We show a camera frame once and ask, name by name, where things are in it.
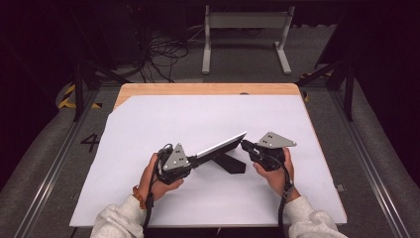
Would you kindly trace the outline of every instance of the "white surface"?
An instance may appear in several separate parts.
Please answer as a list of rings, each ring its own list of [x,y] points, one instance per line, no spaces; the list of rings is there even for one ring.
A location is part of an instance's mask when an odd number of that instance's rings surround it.
[[[299,191],[315,209],[347,223],[299,95],[178,95],[134,96],[109,116],[70,226],[93,226],[105,206],[123,202],[151,154],[165,144],[182,143],[191,156],[244,131],[252,142],[267,131],[295,141],[290,152]],[[155,202],[150,226],[276,226],[279,197],[240,146],[230,155],[247,164],[243,175],[229,175],[213,162],[202,165]]]

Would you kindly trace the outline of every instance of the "dark floor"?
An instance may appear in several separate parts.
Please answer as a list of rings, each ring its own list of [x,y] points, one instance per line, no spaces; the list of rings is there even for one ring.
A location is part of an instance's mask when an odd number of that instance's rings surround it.
[[[272,46],[275,32],[262,31],[249,37],[229,31],[218,33],[213,40],[209,75],[201,74],[203,45],[195,43],[190,46],[188,56],[172,68],[171,77],[175,82],[294,82],[300,74],[313,71],[333,31],[334,27],[290,30],[285,52],[292,75],[281,71]],[[164,81],[155,73],[153,77]],[[130,79],[142,81],[138,75]],[[392,150],[359,85],[356,84],[354,94],[354,122],[349,123],[343,117],[342,107],[337,106],[341,103],[342,89],[329,92],[323,83],[319,79],[301,89],[309,95],[306,107],[333,179],[338,188],[344,188],[339,194],[348,214],[348,224],[340,225],[339,230],[349,237],[420,237],[417,225],[420,190]],[[88,110],[70,140],[65,163],[60,165],[57,179],[52,180],[45,203],[41,204],[34,222],[26,223],[32,225],[22,227],[19,234],[28,228],[25,234],[31,237],[90,235],[89,228],[68,226],[97,149],[94,146],[89,152],[90,145],[81,142],[93,134],[100,139],[118,90],[117,83],[104,82],[94,95],[93,101],[102,103],[102,108]],[[74,109],[60,109],[2,190],[0,201],[6,205],[0,208],[0,237],[13,237],[18,231],[57,154],[62,151],[63,142],[68,141],[66,135],[74,127],[73,116]],[[355,138],[352,129],[359,138]]]

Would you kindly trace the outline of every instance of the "table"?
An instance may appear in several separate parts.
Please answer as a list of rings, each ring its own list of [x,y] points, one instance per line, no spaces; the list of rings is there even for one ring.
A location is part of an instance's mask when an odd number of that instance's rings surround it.
[[[295,184],[316,209],[347,222],[296,85],[171,83],[122,86],[70,226],[92,226],[103,207],[121,203],[139,180],[138,168],[165,143],[182,143],[187,156],[195,155],[245,129],[250,141],[268,130],[295,140]],[[202,165],[155,203],[150,227],[276,226],[278,196],[246,152],[237,148],[229,155],[247,164],[243,175],[229,175],[212,162]]]

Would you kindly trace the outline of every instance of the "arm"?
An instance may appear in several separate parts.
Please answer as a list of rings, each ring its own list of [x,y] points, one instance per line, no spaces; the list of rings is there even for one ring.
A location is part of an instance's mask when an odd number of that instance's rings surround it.
[[[98,214],[91,237],[144,237],[142,225],[147,213],[144,204],[149,193],[149,183],[154,174],[154,165],[157,159],[158,155],[153,154],[142,174],[139,185],[133,188],[133,195],[129,195],[123,204],[109,205]],[[182,183],[182,179],[170,185],[157,180],[152,186],[154,199],[158,200],[167,191],[179,188]]]
[[[294,179],[294,168],[290,151],[283,148],[285,162],[290,177]],[[284,170],[267,172],[257,163],[254,163],[257,173],[266,178],[269,186],[282,197],[284,192]],[[284,206],[284,213],[291,220],[289,237],[346,237],[338,232],[337,226],[331,216],[324,211],[315,211],[305,196],[301,196],[295,187]]]

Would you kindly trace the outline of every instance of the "white metal stand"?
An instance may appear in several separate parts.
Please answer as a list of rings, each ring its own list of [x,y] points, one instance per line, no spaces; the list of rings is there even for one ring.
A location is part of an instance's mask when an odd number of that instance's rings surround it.
[[[275,42],[275,50],[280,59],[281,67],[285,74],[291,74],[291,69],[284,53],[288,30],[293,18],[294,7],[289,7],[287,12],[210,12],[206,6],[205,14],[205,46],[202,73],[210,73],[211,56],[211,28],[281,28],[282,35],[279,42]]]

